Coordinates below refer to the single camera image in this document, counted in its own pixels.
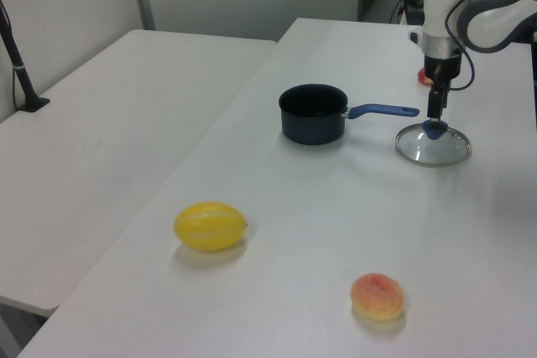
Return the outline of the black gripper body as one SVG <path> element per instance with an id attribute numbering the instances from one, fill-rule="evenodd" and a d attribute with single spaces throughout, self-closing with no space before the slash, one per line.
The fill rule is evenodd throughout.
<path id="1" fill-rule="evenodd" d="M 426 55 L 424 57 L 424 72 L 434 85 L 449 90 L 451 81 L 461 72 L 461 54 L 456 54 L 449 59 L 438 59 Z"/>

